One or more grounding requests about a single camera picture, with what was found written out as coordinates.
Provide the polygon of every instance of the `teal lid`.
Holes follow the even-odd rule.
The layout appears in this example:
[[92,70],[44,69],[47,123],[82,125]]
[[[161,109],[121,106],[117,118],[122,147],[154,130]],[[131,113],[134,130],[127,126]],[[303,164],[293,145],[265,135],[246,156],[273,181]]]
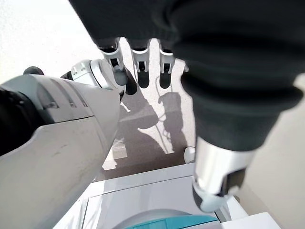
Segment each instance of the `teal lid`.
[[182,229],[204,223],[214,222],[217,220],[217,218],[208,215],[186,215],[156,219],[132,227],[128,227],[127,229]]

